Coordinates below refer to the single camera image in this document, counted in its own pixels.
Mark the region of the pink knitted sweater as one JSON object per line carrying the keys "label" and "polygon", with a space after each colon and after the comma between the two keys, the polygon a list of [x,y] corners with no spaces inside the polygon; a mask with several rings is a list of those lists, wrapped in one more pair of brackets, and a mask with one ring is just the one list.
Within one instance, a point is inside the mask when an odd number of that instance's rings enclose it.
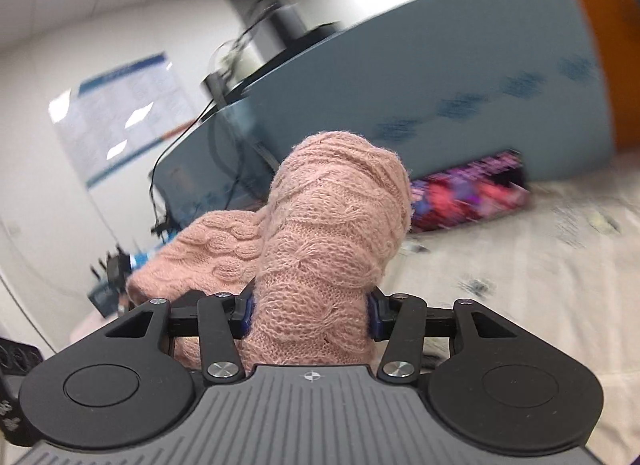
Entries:
{"label": "pink knitted sweater", "polygon": [[254,289],[250,332],[236,345],[257,364],[368,364],[368,294],[410,225],[398,156],[360,136],[310,136],[281,163],[258,211],[194,220],[128,279],[129,298]]}

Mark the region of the smartphone playing video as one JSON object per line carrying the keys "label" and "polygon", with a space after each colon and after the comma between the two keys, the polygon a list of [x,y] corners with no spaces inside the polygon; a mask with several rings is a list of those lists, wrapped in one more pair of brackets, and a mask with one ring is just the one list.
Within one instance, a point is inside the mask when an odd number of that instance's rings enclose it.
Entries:
{"label": "smartphone playing video", "polygon": [[504,150],[410,182],[413,233],[448,230],[521,211],[530,192],[520,153]]}

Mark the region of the blue foam board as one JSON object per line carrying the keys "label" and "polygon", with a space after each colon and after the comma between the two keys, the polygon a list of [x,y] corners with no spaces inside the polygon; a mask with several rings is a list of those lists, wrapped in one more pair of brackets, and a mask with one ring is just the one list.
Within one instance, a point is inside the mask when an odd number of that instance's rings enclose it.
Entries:
{"label": "blue foam board", "polygon": [[530,180],[556,180],[615,151],[579,0],[414,0],[250,84],[162,159],[154,185],[180,226],[253,207],[271,161],[331,130],[396,152],[413,177],[512,149]]}

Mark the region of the black equipment on shelf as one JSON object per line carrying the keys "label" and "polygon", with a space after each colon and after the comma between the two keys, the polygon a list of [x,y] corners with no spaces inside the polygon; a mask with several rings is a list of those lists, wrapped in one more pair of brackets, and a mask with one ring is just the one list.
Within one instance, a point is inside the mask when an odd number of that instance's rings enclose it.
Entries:
{"label": "black equipment on shelf", "polygon": [[216,48],[201,86],[210,99],[238,101],[248,86],[341,32],[338,22],[307,26],[286,0],[229,0],[241,18],[238,36]]}

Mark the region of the orange wooden board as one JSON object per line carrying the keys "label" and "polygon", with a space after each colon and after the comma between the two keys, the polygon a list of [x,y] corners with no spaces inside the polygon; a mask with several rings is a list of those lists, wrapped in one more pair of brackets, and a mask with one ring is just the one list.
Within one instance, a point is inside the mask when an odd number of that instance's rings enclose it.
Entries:
{"label": "orange wooden board", "polygon": [[639,145],[639,0],[582,0],[591,24],[617,150]]}

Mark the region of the blue white wall poster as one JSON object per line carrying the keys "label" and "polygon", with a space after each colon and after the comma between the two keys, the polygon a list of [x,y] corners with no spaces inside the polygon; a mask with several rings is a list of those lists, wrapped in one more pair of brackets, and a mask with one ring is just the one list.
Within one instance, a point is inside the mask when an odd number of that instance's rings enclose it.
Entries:
{"label": "blue white wall poster", "polygon": [[178,135],[196,113],[165,54],[119,66],[67,89],[49,118],[80,181],[90,189]]}

